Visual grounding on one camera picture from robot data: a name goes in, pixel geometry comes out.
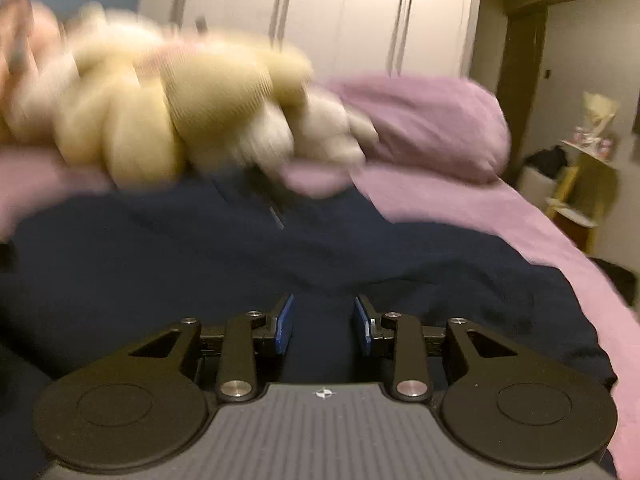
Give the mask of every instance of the wardrobe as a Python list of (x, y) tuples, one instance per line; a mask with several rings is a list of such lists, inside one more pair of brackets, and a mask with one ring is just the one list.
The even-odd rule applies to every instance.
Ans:
[(242, 30), (302, 49), (318, 78), (466, 75), (479, 0), (140, 0), (183, 28)]

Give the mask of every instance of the gray ribbed plate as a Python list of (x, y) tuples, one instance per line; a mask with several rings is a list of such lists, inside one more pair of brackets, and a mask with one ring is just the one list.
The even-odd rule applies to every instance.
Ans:
[[(431, 412), (377, 384), (272, 384), (222, 407), (199, 441), (146, 471), (95, 476), (53, 465), (44, 480), (530, 480), (452, 443)], [(547, 480), (604, 480), (590, 463)]]

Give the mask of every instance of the pink bed sheet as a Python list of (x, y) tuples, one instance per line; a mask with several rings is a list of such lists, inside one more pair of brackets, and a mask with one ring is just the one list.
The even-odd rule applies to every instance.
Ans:
[[(292, 189), (312, 196), (353, 181), (390, 221), (430, 220), (495, 234), (530, 262), (562, 270), (619, 377), (613, 390), (619, 423), (609, 448), (618, 474), (622, 480), (640, 479), (640, 325), (607, 278), (538, 209), (500, 181), (473, 186), (385, 164), (351, 174), (292, 164), (284, 178)], [(36, 208), (108, 188), (101, 174), (65, 169), (49, 150), (5, 148), (0, 152), (0, 235), (9, 235)]]

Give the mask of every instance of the bed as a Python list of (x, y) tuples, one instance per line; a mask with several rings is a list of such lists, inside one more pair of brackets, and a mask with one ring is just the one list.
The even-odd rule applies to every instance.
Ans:
[[(608, 353), (619, 377), (612, 393), (618, 407), (619, 423), (609, 447), (618, 475), (622, 480), (640, 478), (640, 459), (637, 456), (640, 449), (640, 399), (637, 395), (640, 388), (640, 325), (633, 312), (625, 306), (598, 268), (538, 209), (529, 205), (511, 187), (496, 180), (496, 169), (504, 163), (499, 155), (495, 155), (496, 146), (501, 146), (498, 151), (504, 151), (504, 139), (495, 140), (500, 128), (485, 129), (489, 141), (482, 145), (475, 140), (469, 143), (458, 139), (460, 144), (453, 151), (464, 151), (461, 146), (471, 146), (467, 151), (472, 153), (473, 161), (465, 161), (469, 164), (461, 163), (460, 157), (466, 155), (460, 153), (455, 160), (445, 157), (444, 163), (442, 154), (435, 157), (433, 164), (415, 164), (411, 157), (404, 161), (405, 164), (400, 163), (404, 152), (414, 156), (417, 148), (415, 142), (407, 141), (408, 130), (413, 128), (423, 132), (427, 128), (434, 133), (440, 129), (440, 134), (452, 137), (452, 132), (468, 130), (469, 120), (504, 123), (501, 115), (496, 116), (495, 109), (487, 115), (486, 110), (476, 106), (478, 102), (466, 96), (463, 100), (466, 111), (461, 114), (461, 95), (456, 93), (458, 83), (451, 83), (452, 86), (443, 90), (443, 84), (448, 83), (439, 81), (434, 85), (438, 88), (435, 93), (425, 92), (421, 98), (430, 102), (429, 107), (442, 108), (445, 105), (438, 96), (446, 96), (449, 108), (444, 110), (443, 117), (448, 117), (449, 122), (444, 128), (443, 123), (438, 124), (431, 115), (426, 126), (417, 118), (424, 116), (429, 107), (422, 106), (416, 111), (420, 107), (416, 105), (417, 89), (414, 84), (405, 81), (402, 91), (395, 88), (391, 103), (388, 93), (379, 85), (380, 82), (386, 85), (385, 81), (388, 82), (368, 78), (357, 84), (334, 84), (332, 89), (345, 102), (375, 115), (377, 121), (374, 120), (374, 124), (383, 140), (382, 130), (395, 130), (396, 133), (402, 130), (402, 143), (383, 142), (382, 152), (367, 153), (372, 161), (366, 167), (349, 173), (296, 162), (285, 168), (285, 182), (290, 188), (311, 196), (326, 196), (353, 182), (390, 221), (431, 220), (495, 234), (530, 262), (560, 269), (574, 288), (583, 313), (596, 327), (600, 345)], [(478, 92), (476, 96), (481, 100), (488, 99), (484, 91), (475, 89), (473, 92)], [(408, 95), (411, 96), (410, 102), (405, 98)], [(380, 105), (381, 100), (388, 105), (386, 113)], [(451, 108), (452, 102), (458, 103), (458, 110)], [(450, 120), (452, 113), (454, 124)], [(401, 123), (394, 122), (394, 117), (401, 117)], [(477, 133), (474, 130), (474, 139), (478, 138)], [(431, 136), (432, 140), (433, 137), (438, 137), (438, 133)], [(437, 153), (439, 147), (431, 143), (420, 149)], [(465, 166), (462, 174), (457, 174), (456, 170), (452, 172), (452, 165), (458, 169)], [(494, 174), (494, 177), (483, 182), (483, 175), (487, 173)], [(48, 150), (4, 150), (0, 153), (0, 182), (0, 229), (4, 236), (10, 234), (16, 221), (34, 208), (58, 202), (70, 194), (103, 192), (109, 188), (107, 181), (98, 173), (78, 173), (63, 168), (57, 156)]]

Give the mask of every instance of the white wardrobe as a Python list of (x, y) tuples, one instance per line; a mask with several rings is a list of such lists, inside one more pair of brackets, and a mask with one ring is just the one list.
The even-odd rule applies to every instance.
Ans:
[(302, 49), (318, 78), (367, 72), (466, 75), (479, 0), (140, 0), (140, 12), (183, 28), (269, 36)]

